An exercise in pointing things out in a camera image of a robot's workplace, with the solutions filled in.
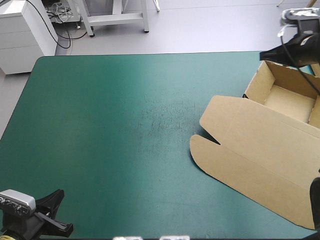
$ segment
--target cable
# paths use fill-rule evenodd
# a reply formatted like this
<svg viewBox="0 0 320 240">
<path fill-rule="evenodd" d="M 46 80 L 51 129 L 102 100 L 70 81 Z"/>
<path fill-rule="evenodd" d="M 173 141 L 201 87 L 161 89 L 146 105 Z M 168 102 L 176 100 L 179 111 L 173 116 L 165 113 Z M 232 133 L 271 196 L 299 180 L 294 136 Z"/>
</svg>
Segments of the cable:
<svg viewBox="0 0 320 240">
<path fill-rule="evenodd" d="M 53 12 L 47 11 L 46 13 L 47 13 L 47 14 L 51 14 L 51 15 L 49 16 L 50 19 L 57 17 L 57 15 L 54 14 Z M 59 37 L 63 38 L 63 39 L 77 40 L 77 39 L 83 38 L 83 37 L 87 34 L 87 32 L 85 32 L 83 35 L 78 36 L 78 37 L 65 37 L 65 36 L 62 36 L 62 35 L 58 34 L 57 32 L 56 32 L 56 34 L 57 34 Z"/>
<path fill-rule="evenodd" d="M 319 89 L 309 80 L 309 78 L 307 77 L 307 75 L 301 71 L 300 67 L 298 67 L 295 63 L 295 60 L 293 59 L 293 57 L 290 55 L 286 45 L 284 44 L 284 38 L 283 36 L 280 36 L 280 39 L 281 39 L 281 44 L 282 44 L 282 47 L 286 53 L 286 55 L 288 56 L 288 58 L 290 59 L 290 61 L 292 62 L 292 65 L 299 71 L 299 73 L 301 73 L 301 75 L 304 77 L 304 79 L 310 84 L 310 86 L 318 93 L 318 95 L 320 95 L 320 91 Z"/>
<path fill-rule="evenodd" d="M 26 0 L 28 3 L 30 3 L 32 5 L 32 7 L 37 11 L 37 13 L 40 15 L 42 21 L 44 22 L 46 29 L 48 30 L 49 34 L 51 35 L 52 39 L 56 42 L 56 44 L 58 46 L 60 46 L 63 49 L 69 49 L 71 47 L 71 39 L 70 39 L 70 35 L 69 32 L 67 31 L 68 37 L 69 37 L 69 46 L 62 46 L 60 43 L 58 43 L 58 41 L 54 38 L 54 36 L 52 35 L 46 21 L 44 20 L 44 18 L 42 17 L 41 13 L 39 12 L 39 10 L 36 8 L 36 6 L 30 1 L 30 0 Z"/>
<path fill-rule="evenodd" d="M 84 33 L 83 35 L 81 35 L 81 36 L 78 36 L 78 37 L 72 37 L 72 38 L 70 38 L 70 39 L 71 39 L 71 40 L 81 39 L 81 38 L 83 38 L 86 34 L 87 34 L 87 32 L 85 32 L 85 33 Z M 58 33 L 57 33 L 57 35 L 58 35 L 59 37 L 63 38 L 63 39 L 69 39 L 68 37 L 61 36 L 61 35 L 60 35 L 60 34 L 58 34 Z"/>
</svg>

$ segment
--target black cable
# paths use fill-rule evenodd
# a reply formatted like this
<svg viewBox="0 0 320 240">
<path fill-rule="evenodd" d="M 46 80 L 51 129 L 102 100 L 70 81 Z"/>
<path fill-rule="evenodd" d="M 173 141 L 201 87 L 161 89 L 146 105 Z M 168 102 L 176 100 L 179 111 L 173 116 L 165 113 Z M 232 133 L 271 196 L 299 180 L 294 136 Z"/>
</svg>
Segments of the black cable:
<svg viewBox="0 0 320 240">
<path fill-rule="evenodd" d="M 42 21 L 44 22 L 44 24 L 45 24 L 45 26 L 46 26 L 46 29 L 48 29 L 48 31 L 49 31 L 52 39 L 56 42 L 56 44 L 57 44 L 58 46 L 60 46 L 61 48 L 63 48 L 63 49 L 69 49 L 69 48 L 71 47 L 71 39 L 70 39 L 69 32 L 67 31 L 67 34 L 68 34 L 68 36 L 69 36 L 69 46 L 62 46 L 60 43 L 58 43 L 58 41 L 57 41 L 57 40 L 54 38 L 54 36 L 52 35 L 52 33 L 51 33 L 51 31 L 50 31 L 50 29 L 49 29 L 46 21 L 44 20 L 44 18 L 42 17 L 41 13 L 40 13 L 39 10 L 36 8 L 36 6 L 35 6 L 30 0 L 26 0 L 26 1 L 27 1 L 28 3 L 30 3 L 30 4 L 32 5 L 32 7 L 33 7 L 33 8 L 37 11 L 37 13 L 40 15 Z"/>
<path fill-rule="evenodd" d="M 83 35 L 81 35 L 81 36 L 78 36 L 78 37 L 72 37 L 72 38 L 70 38 L 70 39 L 71 39 L 71 40 L 81 39 L 81 38 L 83 38 L 86 34 L 87 34 L 87 32 L 85 32 L 85 33 L 84 33 Z M 60 34 L 58 34 L 58 33 L 57 33 L 57 35 L 58 35 L 59 37 L 63 38 L 63 39 L 69 39 L 68 37 L 61 36 L 61 35 L 60 35 Z"/>
<path fill-rule="evenodd" d="M 309 78 L 307 77 L 307 75 L 301 71 L 300 67 L 298 67 L 295 63 L 295 60 L 293 59 L 293 57 L 290 55 L 286 45 L 284 44 L 284 38 L 283 36 L 280 37 L 281 39 L 281 44 L 282 44 L 282 47 L 286 53 L 286 55 L 288 56 L 288 58 L 290 59 L 290 61 L 292 62 L 292 65 L 299 71 L 299 73 L 301 73 L 301 75 L 304 77 L 304 79 L 310 84 L 310 86 L 318 93 L 318 95 L 320 95 L 320 91 L 319 89 L 309 80 Z"/>
</svg>

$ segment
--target white table leg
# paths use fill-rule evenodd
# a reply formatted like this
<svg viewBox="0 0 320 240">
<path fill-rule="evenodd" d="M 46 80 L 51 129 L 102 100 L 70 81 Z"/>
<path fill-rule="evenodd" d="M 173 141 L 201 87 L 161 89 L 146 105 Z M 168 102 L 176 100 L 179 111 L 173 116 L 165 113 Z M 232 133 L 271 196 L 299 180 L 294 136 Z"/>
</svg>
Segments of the white table leg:
<svg viewBox="0 0 320 240">
<path fill-rule="evenodd" d="M 148 10 L 147 10 L 147 3 L 146 0 L 141 0 L 141 9 L 142 9 L 142 16 L 143 16 L 143 25 L 144 25 L 144 32 L 149 32 L 149 22 L 148 22 Z"/>
<path fill-rule="evenodd" d="M 83 20 L 86 32 L 88 33 L 89 36 L 93 37 L 94 33 L 88 21 L 88 9 L 87 9 L 86 2 L 84 0 L 76 0 L 76 2 L 78 3 L 79 11 L 82 16 L 82 20 Z"/>
<path fill-rule="evenodd" d="M 279 7 L 285 0 L 281 0 L 276 6 Z"/>
<path fill-rule="evenodd" d="M 160 12 L 160 7 L 159 7 L 159 2 L 158 2 L 158 0 L 153 0 L 153 3 L 154 3 L 154 5 L 155 5 L 156 11 L 157 11 L 157 12 Z"/>
</svg>

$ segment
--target box flap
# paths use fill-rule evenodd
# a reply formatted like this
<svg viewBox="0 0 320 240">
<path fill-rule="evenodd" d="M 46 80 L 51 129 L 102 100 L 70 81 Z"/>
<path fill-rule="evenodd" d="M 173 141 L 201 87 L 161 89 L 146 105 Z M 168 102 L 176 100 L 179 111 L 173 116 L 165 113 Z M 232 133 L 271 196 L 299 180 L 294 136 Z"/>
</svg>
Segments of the box flap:
<svg viewBox="0 0 320 240">
<path fill-rule="evenodd" d="M 312 71 L 314 72 L 314 75 L 318 78 L 320 78 L 320 64 L 315 63 L 311 64 Z"/>
<path fill-rule="evenodd" d="M 246 88 L 245 95 L 257 103 L 264 104 L 274 82 L 273 73 L 267 63 L 263 61 Z"/>
<path fill-rule="evenodd" d="M 200 124 L 221 144 L 218 149 L 223 150 L 219 150 L 218 153 L 218 146 L 215 146 L 211 155 L 192 154 L 197 163 L 210 156 L 212 165 L 209 167 L 216 169 L 223 163 L 220 158 L 228 158 L 228 161 L 231 161 L 228 166 L 236 166 L 239 164 L 237 161 L 245 161 L 244 166 L 249 166 L 247 161 L 254 163 L 261 169 L 258 174 L 261 175 L 261 179 L 264 178 L 267 182 L 276 180 L 277 184 L 272 188 L 272 192 L 266 192 L 261 198 L 255 196 L 254 185 L 249 184 L 245 188 L 239 188 L 240 192 L 298 225 L 314 228 L 311 224 L 313 220 L 309 188 L 313 179 L 319 176 L 320 129 L 250 99 L 230 96 L 214 96 L 203 113 Z M 208 144 L 202 146 L 202 151 L 209 151 L 208 146 Z M 256 170 L 246 168 L 247 177 L 251 178 L 254 184 L 259 181 L 260 178 L 256 178 Z M 219 170 L 212 174 L 213 177 L 218 176 L 217 171 Z M 226 184 L 227 180 L 237 182 L 237 175 L 219 172 L 219 175 L 223 174 L 225 176 L 221 179 L 222 182 Z M 283 199 L 283 195 L 277 192 L 287 193 L 287 191 L 292 192 L 290 198 L 304 195 L 304 207 L 299 207 L 297 210 L 300 214 L 308 212 L 308 217 L 304 216 L 303 221 L 299 221 L 296 215 L 291 215 L 293 209 L 289 208 L 290 211 L 287 212 L 287 208 L 276 206 Z M 272 200 L 274 205 L 261 201 L 263 198 L 267 198 L 266 201 Z"/>
<path fill-rule="evenodd" d="M 270 61 L 266 62 L 266 64 L 268 65 L 275 78 L 275 85 L 293 91 L 297 94 L 307 96 L 309 98 L 317 98 L 318 93 L 306 81 L 306 79 L 298 70 L 285 67 Z M 318 77 L 315 77 L 308 73 L 305 73 L 305 75 L 317 89 L 320 89 L 320 79 Z"/>
<path fill-rule="evenodd" d="M 309 124 L 315 126 L 316 128 L 320 128 L 320 97 L 316 98 L 315 104 L 313 106 Z"/>
<path fill-rule="evenodd" d="M 190 150 L 210 176 L 297 225 L 315 228 L 309 189 L 199 135 L 191 137 Z"/>
</svg>

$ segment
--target green table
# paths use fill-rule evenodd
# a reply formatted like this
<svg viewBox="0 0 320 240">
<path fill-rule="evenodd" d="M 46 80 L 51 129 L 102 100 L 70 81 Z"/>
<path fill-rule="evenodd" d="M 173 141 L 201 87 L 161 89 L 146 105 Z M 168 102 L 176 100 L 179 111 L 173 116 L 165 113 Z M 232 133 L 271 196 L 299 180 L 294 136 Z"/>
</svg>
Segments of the green table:
<svg viewBox="0 0 320 240">
<path fill-rule="evenodd" d="M 203 173 L 189 139 L 213 95 L 242 96 L 257 52 L 42 57 L 0 141 L 0 190 L 65 190 L 74 238 L 301 238 Z"/>
</svg>

